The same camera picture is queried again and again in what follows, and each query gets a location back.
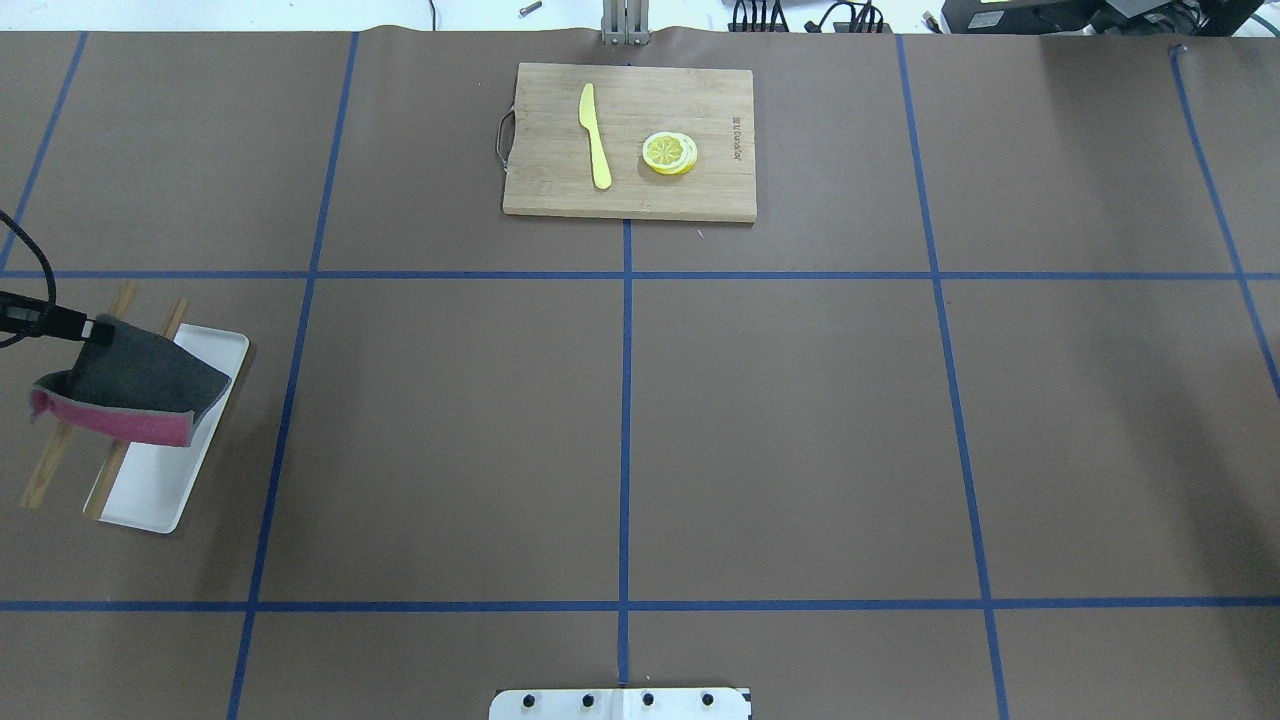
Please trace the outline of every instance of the white label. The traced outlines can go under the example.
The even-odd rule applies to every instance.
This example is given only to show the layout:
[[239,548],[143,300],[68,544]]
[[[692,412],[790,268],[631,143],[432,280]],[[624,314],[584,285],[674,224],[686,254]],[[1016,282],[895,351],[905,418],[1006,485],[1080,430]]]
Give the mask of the white label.
[[984,27],[996,27],[1000,24],[1000,18],[1005,17],[1004,10],[988,10],[986,13],[978,13],[969,18],[968,29],[979,29]]

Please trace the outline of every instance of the gray metal bracket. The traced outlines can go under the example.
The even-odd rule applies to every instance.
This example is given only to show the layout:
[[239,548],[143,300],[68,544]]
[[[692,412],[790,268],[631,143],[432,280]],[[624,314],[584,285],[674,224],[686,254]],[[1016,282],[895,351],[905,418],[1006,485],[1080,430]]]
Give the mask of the gray metal bracket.
[[649,45],[649,0],[604,0],[600,40],[605,45]]

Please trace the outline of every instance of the lemon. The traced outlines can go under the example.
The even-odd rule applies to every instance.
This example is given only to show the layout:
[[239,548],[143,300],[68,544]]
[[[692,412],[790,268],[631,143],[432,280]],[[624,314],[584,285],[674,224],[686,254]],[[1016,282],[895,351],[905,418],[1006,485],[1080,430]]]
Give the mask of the lemon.
[[682,132],[655,132],[644,141],[644,161],[655,173],[680,176],[698,161],[698,145]]

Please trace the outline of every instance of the cutting board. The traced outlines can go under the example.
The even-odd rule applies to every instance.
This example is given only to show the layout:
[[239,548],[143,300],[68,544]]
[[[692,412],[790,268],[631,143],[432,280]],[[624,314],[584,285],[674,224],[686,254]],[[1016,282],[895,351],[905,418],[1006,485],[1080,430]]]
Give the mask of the cutting board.
[[[582,86],[595,85],[600,140],[613,173],[591,183],[577,123]],[[511,215],[755,222],[755,96],[750,70],[521,63],[516,128],[502,209]],[[640,147],[658,131],[698,143],[698,164],[662,176]]]

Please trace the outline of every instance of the knife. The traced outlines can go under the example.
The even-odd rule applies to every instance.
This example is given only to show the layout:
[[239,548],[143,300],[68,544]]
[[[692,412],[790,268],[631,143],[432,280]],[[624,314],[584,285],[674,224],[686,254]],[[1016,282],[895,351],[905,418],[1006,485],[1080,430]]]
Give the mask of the knife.
[[609,173],[609,161],[604,159],[604,146],[600,145],[600,128],[595,122],[595,86],[591,83],[582,86],[582,97],[577,101],[577,122],[591,138],[591,182],[600,190],[609,190],[613,176]]

